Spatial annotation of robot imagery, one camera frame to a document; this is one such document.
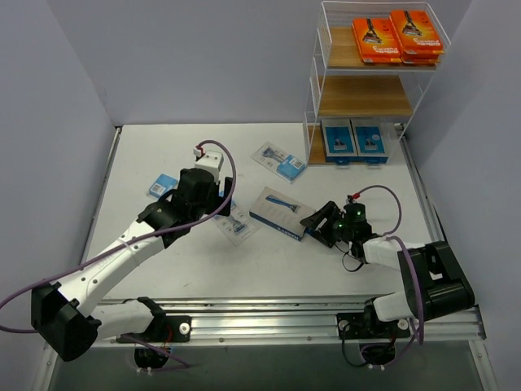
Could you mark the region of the Harry's box white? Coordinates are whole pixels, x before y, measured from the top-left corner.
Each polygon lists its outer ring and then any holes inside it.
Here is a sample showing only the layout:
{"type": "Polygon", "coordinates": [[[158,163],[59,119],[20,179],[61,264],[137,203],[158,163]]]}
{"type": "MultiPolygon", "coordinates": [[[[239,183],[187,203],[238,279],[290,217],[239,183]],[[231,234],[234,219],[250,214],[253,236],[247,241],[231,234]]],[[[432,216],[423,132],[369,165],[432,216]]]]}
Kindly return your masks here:
{"type": "Polygon", "coordinates": [[[249,209],[249,215],[257,221],[298,241],[306,230],[300,221],[315,212],[316,209],[270,187],[264,187],[249,209]]]}

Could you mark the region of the grey blue Harry's box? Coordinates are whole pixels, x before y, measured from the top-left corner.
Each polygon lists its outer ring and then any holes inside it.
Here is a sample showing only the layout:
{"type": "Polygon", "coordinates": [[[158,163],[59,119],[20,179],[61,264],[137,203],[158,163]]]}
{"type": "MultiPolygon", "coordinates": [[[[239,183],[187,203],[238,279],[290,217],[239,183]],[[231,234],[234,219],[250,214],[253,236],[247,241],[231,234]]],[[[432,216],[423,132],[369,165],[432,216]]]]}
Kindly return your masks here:
{"type": "Polygon", "coordinates": [[[323,118],[322,137],[327,163],[348,165],[357,157],[351,121],[348,118],[323,118]]]}

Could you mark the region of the orange Gillette box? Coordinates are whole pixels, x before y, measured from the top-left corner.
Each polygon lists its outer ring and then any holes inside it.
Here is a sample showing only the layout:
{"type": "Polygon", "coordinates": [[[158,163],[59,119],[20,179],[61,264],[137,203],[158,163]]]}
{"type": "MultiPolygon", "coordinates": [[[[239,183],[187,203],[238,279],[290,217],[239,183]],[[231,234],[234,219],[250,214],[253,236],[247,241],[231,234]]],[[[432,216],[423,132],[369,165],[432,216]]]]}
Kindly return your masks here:
{"type": "Polygon", "coordinates": [[[440,62],[439,55],[410,55],[404,53],[401,56],[401,62],[408,65],[425,65],[431,66],[436,65],[440,62]]]}
{"type": "Polygon", "coordinates": [[[394,10],[389,20],[403,55],[434,58],[444,53],[444,44],[425,11],[394,10]]]}
{"type": "Polygon", "coordinates": [[[400,64],[401,51],[388,18],[356,18],[352,34],[364,64],[400,64]]]}

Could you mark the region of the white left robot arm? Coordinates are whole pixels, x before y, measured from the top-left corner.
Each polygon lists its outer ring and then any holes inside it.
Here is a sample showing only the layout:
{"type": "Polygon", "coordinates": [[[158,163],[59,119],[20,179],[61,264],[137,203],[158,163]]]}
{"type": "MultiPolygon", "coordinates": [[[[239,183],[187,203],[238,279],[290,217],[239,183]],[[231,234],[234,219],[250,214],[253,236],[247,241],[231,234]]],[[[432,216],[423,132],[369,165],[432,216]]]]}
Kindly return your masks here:
{"type": "Polygon", "coordinates": [[[158,341],[165,311],[149,297],[102,307],[99,303],[144,261],[161,253],[205,218],[230,214],[235,177],[217,181],[206,169],[182,169],[176,188],[149,204],[103,253],[71,274],[31,291],[33,329],[65,362],[112,336],[158,341]]]}

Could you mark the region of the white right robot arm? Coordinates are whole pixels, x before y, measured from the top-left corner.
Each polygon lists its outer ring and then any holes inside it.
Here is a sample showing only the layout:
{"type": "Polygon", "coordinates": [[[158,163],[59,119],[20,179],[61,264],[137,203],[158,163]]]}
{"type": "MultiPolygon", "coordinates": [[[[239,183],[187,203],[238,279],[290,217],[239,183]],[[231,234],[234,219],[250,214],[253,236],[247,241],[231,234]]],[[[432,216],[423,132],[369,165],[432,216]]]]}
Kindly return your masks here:
{"type": "Polygon", "coordinates": [[[420,325],[475,305],[475,294],[450,245],[445,241],[407,244],[378,235],[366,219],[366,207],[350,200],[342,209],[330,201],[300,221],[306,231],[328,248],[349,245],[348,255],[362,265],[378,265],[401,274],[401,290],[369,299],[361,322],[349,324],[369,338],[383,338],[401,320],[420,325]]]}

